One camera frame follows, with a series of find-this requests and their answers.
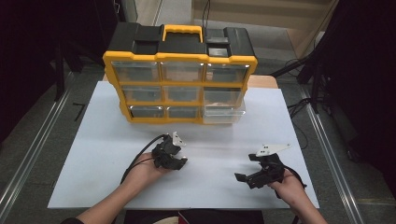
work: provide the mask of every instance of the human arm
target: human arm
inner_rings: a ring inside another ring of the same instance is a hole
[[[77,216],[77,219],[84,224],[111,223],[120,210],[139,192],[169,172],[155,167],[151,153],[142,154],[135,164],[139,162],[141,163],[129,172],[122,184],[101,202]]]
[[[304,224],[327,223],[318,209],[311,203],[300,181],[289,171],[285,170],[282,183],[268,184],[271,189],[287,203]]]

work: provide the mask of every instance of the white table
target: white table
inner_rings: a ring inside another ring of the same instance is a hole
[[[318,207],[281,90],[249,88],[245,103],[247,113],[235,124],[129,123],[119,110],[114,88],[106,81],[98,82],[48,208],[98,203],[117,187],[125,169],[149,141],[174,131],[187,143],[180,153],[188,162],[139,194],[126,209],[288,208],[272,189],[250,189],[234,177],[234,173],[251,175],[261,169],[248,154],[262,144],[287,143],[291,148],[278,155],[300,174]]]

